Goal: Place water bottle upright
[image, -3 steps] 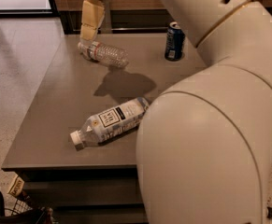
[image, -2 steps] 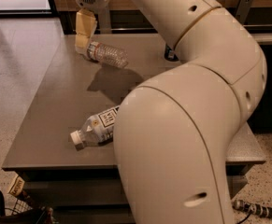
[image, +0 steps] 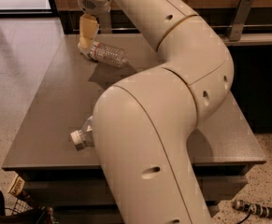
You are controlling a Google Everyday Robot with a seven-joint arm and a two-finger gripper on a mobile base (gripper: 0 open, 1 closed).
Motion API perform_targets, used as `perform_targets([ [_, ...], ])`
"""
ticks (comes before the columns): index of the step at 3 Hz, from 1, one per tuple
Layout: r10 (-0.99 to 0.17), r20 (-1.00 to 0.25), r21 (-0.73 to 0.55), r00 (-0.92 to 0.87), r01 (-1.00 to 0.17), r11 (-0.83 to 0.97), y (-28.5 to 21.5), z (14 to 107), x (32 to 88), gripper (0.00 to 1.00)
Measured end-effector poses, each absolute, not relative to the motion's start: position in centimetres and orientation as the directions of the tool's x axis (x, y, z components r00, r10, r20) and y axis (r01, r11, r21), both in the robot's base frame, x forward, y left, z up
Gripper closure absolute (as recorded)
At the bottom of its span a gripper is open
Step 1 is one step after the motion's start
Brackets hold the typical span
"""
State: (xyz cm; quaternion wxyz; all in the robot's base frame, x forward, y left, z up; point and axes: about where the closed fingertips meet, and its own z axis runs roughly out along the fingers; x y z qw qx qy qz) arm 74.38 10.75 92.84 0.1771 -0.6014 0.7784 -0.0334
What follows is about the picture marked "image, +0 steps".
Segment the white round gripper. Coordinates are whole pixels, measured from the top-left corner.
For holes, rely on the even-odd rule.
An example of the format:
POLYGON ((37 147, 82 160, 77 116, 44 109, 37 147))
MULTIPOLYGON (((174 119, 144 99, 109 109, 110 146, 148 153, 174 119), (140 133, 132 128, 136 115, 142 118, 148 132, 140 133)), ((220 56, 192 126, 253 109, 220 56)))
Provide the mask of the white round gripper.
POLYGON ((79 19, 79 45, 88 50, 98 34, 99 23, 95 16, 110 11, 111 0, 78 0, 83 14, 79 19))

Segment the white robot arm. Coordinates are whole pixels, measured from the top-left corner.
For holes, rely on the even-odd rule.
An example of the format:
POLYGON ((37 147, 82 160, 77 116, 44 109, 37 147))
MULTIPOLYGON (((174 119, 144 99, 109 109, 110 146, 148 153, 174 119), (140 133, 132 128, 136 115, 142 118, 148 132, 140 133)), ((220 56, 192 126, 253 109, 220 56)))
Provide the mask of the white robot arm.
POLYGON ((228 48, 182 0, 78 1, 90 15, 116 3, 160 57, 93 110, 95 149, 124 223, 212 224, 186 143, 230 91, 228 48))

